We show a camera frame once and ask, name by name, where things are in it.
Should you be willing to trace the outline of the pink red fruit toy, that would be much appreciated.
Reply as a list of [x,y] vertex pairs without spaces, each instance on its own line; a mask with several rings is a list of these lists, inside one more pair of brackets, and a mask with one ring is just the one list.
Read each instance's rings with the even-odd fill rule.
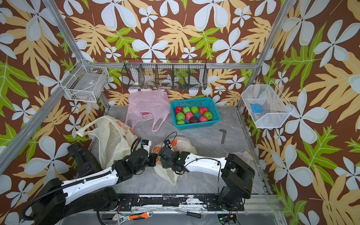
[[190,121],[190,119],[191,119],[193,116],[194,116],[194,115],[193,115],[192,112],[186,112],[186,113],[185,113],[185,119],[186,119],[187,121]]

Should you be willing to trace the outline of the green round fruit toy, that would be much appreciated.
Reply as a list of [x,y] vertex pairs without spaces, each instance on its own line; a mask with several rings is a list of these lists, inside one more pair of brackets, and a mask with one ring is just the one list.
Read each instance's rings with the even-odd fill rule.
[[213,115],[211,112],[209,111],[206,111],[204,114],[203,114],[204,117],[206,117],[209,121],[211,121],[213,119]]

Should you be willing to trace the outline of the small red fruit toy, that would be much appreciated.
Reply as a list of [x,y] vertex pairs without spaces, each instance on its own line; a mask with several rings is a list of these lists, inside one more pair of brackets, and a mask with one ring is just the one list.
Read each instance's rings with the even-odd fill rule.
[[205,116],[202,116],[200,119],[199,119],[200,122],[207,122],[208,121],[208,118],[205,117]]

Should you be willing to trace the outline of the dark purple fruit toy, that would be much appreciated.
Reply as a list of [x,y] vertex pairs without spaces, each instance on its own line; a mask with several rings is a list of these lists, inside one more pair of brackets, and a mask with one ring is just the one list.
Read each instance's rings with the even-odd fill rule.
[[197,118],[196,116],[193,116],[189,119],[189,122],[190,123],[199,123],[200,122],[200,119]]

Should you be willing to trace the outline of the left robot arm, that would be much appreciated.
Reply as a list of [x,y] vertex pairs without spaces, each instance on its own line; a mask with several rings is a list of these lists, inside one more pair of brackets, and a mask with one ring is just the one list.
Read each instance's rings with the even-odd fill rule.
[[151,142],[137,138],[130,154],[102,169],[95,156],[76,142],[68,152],[76,161],[79,178],[70,181],[50,180],[21,212],[21,219],[36,225],[54,225],[63,218],[87,210],[114,209],[119,202],[113,185],[131,179],[146,167],[156,164],[149,153]]

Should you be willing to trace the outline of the yellow plastic bag with fruit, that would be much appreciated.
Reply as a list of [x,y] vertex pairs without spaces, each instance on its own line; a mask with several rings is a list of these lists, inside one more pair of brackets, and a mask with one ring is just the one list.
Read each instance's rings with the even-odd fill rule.
[[80,128],[76,134],[98,139],[98,160],[103,169],[113,165],[131,153],[131,145],[137,139],[130,126],[105,115]]

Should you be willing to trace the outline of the teal plastic basket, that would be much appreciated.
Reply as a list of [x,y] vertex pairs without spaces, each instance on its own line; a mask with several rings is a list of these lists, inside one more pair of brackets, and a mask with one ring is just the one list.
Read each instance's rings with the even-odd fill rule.
[[173,101],[171,114],[179,130],[210,127],[221,120],[219,110],[209,97]]

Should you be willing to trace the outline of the red apple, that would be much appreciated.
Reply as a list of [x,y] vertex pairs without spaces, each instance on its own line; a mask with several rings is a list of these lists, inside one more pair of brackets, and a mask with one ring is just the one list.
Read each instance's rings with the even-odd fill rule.
[[182,112],[183,112],[183,108],[182,108],[182,107],[177,106],[177,107],[175,108],[175,114],[182,113]]

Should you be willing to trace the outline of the green bumpy fruit toy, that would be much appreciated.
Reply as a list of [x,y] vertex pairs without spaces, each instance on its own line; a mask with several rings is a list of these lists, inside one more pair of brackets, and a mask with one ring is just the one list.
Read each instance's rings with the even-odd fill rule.
[[188,107],[188,106],[187,106],[187,107],[184,107],[184,108],[183,108],[183,113],[186,114],[186,113],[188,113],[188,112],[191,112],[190,107]]

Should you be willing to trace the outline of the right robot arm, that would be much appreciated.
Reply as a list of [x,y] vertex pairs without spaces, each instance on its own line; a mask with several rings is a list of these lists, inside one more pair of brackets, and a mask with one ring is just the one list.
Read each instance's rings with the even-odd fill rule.
[[202,172],[222,179],[226,185],[218,189],[218,204],[224,210],[243,211],[245,200],[251,198],[255,171],[235,154],[219,158],[204,157],[187,151],[173,151],[165,146],[157,156],[163,168],[170,168],[177,175]]

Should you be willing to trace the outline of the green cabbage toy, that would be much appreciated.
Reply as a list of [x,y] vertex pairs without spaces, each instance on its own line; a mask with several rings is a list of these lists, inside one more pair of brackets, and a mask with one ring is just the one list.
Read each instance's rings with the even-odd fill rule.
[[186,116],[183,112],[179,112],[176,114],[176,120],[177,121],[184,121],[186,119]]

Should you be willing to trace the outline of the green apple toy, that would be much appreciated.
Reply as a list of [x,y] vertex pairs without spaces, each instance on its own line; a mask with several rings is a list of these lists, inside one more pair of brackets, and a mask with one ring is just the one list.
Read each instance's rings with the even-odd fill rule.
[[199,112],[199,108],[197,106],[193,106],[193,107],[191,107],[191,112],[193,114],[197,114]]

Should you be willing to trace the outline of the pink plastic bag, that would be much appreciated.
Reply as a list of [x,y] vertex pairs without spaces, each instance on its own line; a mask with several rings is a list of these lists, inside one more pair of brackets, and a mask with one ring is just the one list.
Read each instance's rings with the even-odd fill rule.
[[125,123],[134,128],[139,122],[153,120],[152,132],[157,132],[170,114],[167,92],[137,91],[130,94]]

